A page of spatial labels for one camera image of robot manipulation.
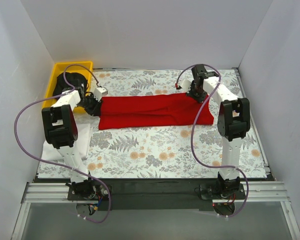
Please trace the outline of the red t shirt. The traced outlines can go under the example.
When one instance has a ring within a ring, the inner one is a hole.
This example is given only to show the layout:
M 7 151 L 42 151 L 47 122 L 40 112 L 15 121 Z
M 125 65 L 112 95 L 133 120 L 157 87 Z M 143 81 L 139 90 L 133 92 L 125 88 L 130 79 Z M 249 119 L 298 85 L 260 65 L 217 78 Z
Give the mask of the red t shirt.
M 191 125 L 200 107 L 185 93 L 107 96 L 103 98 L 98 129 Z

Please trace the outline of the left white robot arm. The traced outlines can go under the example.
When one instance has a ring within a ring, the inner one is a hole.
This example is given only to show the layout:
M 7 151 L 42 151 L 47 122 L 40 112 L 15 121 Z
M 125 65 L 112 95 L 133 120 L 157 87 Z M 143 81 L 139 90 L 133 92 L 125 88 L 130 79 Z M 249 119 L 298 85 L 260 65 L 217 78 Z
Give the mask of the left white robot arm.
M 79 106 L 89 115 L 99 117 L 102 97 L 107 94 L 108 90 L 102 86 L 90 93 L 84 92 L 81 86 L 68 87 L 61 92 L 56 103 L 41 110 L 45 139 L 60 153 L 70 170 L 69 187 L 75 195 L 85 200 L 95 198 L 97 189 L 80 157 L 76 144 L 79 132 L 73 111 Z

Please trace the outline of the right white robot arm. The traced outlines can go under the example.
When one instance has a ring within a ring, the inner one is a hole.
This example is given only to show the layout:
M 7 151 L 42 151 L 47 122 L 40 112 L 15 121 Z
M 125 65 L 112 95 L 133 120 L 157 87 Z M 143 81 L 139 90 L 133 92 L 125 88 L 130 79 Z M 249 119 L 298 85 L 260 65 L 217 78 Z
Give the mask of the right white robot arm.
M 221 83 L 221 74 L 215 68 L 207 71 L 207 64 L 194 64 L 189 67 L 192 72 L 191 83 L 179 86 L 187 90 L 187 96 L 193 98 L 201 107 L 194 122 L 197 123 L 203 108 L 213 99 L 219 107 L 217 130 L 222 140 L 221 165 L 216 166 L 217 178 L 212 183 L 199 186 L 203 199 L 219 196 L 227 199 L 240 190 L 239 159 L 242 141 L 251 127 L 250 101 L 233 94 Z

